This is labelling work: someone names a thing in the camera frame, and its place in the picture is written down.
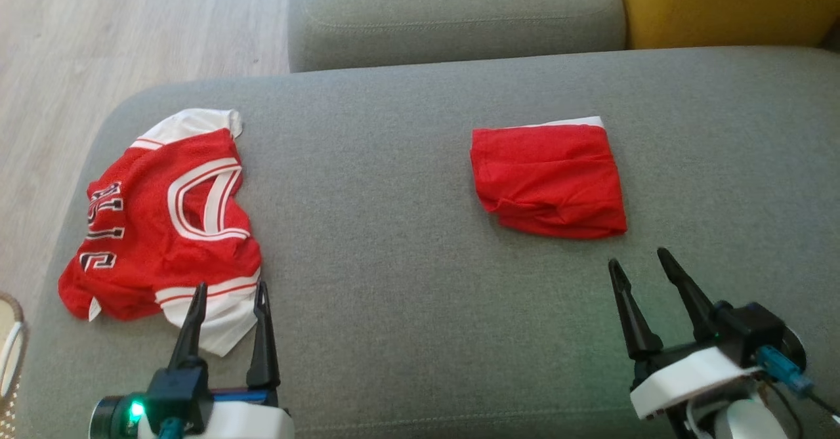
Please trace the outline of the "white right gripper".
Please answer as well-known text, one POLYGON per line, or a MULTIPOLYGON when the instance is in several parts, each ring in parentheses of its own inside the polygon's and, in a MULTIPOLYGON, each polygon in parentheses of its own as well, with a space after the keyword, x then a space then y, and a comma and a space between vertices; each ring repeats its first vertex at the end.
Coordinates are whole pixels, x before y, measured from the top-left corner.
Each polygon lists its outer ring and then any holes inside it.
MULTIPOLYGON (((713 304, 708 296, 668 249, 657 248, 657 256, 664 274, 680 293, 695 341, 714 339, 717 328, 710 318, 713 304)), ((745 361, 732 360, 717 346, 696 343, 664 350, 663 341, 651 330, 634 299, 632 283, 620 262, 609 260, 608 269, 627 355, 635 362, 630 400, 639 420, 670 414, 673 407, 672 420, 677 422, 701 421, 699 407, 714 411, 716 422, 767 420, 767 407, 759 403, 756 388, 746 390, 747 398, 731 403, 705 403, 711 393, 759 371, 752 354, 745 361)))

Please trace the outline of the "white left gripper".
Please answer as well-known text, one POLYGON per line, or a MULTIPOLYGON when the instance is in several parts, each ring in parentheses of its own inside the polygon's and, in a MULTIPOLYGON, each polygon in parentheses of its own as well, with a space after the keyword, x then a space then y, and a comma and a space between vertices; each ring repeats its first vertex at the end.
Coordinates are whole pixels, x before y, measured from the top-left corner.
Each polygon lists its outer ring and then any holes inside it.
MULTIPOLYGON (((198 285, 172 352, 169 369, 186 367, 198 358, 201 325, 206 318, 207 284, 198 285)), ((186 431, 165 439, 294 439, 295 427, 285 409, 275 405, 270 392, 281 384, 269 293, 264 281, 256 283, 255 342, 246 374, 248 389, 213 389, 213 409, 206 429, 186 431)), ((151 430, 143 393, 111 395, 93 409, 88 439, 160 439, 151 430)))

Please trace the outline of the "red white basketball jersey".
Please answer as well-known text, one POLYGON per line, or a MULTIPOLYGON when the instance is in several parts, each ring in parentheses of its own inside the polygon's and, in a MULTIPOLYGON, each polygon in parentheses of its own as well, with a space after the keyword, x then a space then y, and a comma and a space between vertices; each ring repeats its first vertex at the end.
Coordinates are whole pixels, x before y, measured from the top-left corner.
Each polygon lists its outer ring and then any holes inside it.
POLYGON ((236 110, 185 109, 162 119, 87 188, 86 236, 59 277, 69 313, 133 322, 162 313, 181 327, 206 283, 199 346, 228 355, 255 325, 263 257, 243 184, 236 110))

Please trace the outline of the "red sports shorts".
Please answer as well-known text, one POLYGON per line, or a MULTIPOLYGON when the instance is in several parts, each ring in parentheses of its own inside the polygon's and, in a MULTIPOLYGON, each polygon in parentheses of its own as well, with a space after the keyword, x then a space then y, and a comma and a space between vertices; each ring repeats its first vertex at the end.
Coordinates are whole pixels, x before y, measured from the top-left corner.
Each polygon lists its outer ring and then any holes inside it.
POLYGON ((627 232, 620 173, 600 116, 476 128, 470 159, 480 205, 504 227, 571 240, 627 232))

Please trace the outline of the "large grey sofa seat cushion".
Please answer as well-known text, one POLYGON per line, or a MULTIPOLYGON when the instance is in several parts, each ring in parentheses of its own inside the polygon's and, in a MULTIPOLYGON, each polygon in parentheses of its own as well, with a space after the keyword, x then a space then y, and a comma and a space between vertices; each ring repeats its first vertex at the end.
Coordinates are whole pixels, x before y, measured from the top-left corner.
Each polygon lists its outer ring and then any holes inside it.
POLYGON ((296 437, 673 439, 639 421, 607 262, 649 325, 690 341, 666 247, 712 301, 800 335, 840 407, 840 54, 719 47, 381 66, 171 84, 103 123, 46 271, 17 408, 23 439, 87 439, 145 389, 177 328, 72 318, 57 278, 84 199, 130 140, 189 108, 239 110, 237 196, 262 247, 296 437), (474 191, 471 131, 600 116, 628 233, 502 228, 474 191))

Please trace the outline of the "woven wicker basket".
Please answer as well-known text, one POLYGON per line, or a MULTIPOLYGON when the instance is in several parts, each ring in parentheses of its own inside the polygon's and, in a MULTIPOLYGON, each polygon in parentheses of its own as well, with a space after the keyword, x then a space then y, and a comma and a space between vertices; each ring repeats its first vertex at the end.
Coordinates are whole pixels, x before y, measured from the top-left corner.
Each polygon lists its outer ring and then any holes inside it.
POLYGON ((16 439, 19 370, 25 350, 24 311, 0 291, 0 439, 16 439))

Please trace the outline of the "yellow cushion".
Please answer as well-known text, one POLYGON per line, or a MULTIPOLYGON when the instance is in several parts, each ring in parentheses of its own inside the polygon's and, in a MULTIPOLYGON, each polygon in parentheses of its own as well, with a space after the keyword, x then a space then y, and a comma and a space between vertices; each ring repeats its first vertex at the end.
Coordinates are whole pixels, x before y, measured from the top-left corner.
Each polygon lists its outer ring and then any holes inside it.
POLYGON ((716 45, 815 47, 840 0, 623 0, 632 49, 716 45))

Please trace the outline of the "small grey sofa cushion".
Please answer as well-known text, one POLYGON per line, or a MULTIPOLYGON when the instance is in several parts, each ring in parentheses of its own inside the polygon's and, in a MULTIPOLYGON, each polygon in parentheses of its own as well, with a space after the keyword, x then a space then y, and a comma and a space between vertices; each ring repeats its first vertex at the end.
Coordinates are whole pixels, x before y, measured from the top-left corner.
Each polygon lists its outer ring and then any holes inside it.
POLYGON ((618 51, 622 0, 290 0, 292 72, 618 51))

